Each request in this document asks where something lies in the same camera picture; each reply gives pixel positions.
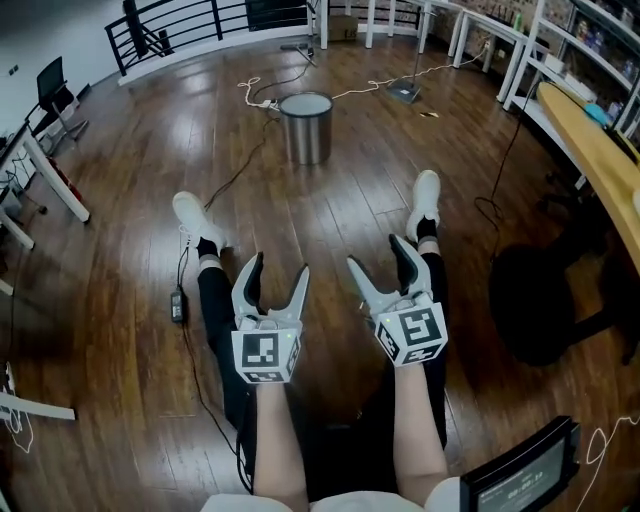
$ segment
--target black pants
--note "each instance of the black pants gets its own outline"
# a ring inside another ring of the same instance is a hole
[[[423,255],[423,259],[431,272],[434,302],[442,304],[446,319],[448,292],[444,262],[440,255],[434,253]],[[238,431],[247,473],[253,475],[257,432],[255,388],[235,370],[231,332],[236,327],[231,283],[221,269],[208,268],[200,273],[198,284],[207,341],[220,367],[225,416]],[[446,444],[445,352],[446,347],[435,360],[422,365],[443,447]],[[393,467],[395,374],[390,361],[380,388],[365,404],[354,425],[328,427],[313,424],[305,414],[304,406],[289,389],[287,398],[302,451],[310,501],[359,490],[397,493]]]

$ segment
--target sneaker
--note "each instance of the sneaker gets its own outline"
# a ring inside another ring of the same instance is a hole
[[[413,211],[407,221],[407,238],[418,243],[418,224],[422,219],[440,224],[438,198],[440,197],[440,178],[434,171],[422,171],[413,185]]]
[[[191,236],[193,247],[198,246],[200,238],[216,244],[218,252],[227,246],[224,232],[207,218],[202,202],[191,192],[178,192],[173,196],[173,211]]]

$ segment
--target metal trash can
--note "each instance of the metal trash can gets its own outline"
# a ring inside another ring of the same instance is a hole
[[[308,165],[329,158],[333,100],[319,92],[299,92],[286,96],[278,106],[289,160]]]

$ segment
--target trash can lid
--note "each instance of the trash can lid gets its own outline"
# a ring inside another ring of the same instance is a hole
[[[333,108],[333,100],[319,92],[299,92],[279,103],[280,112],[291,117],[316,117]]]

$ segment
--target person's left arm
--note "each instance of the person's left arm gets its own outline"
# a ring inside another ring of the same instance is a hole
[[[304,465],[284,384],[261,384],[256,398],[258,439],[254,495],[277,500],[294,512],[306,512],[309,500]]]

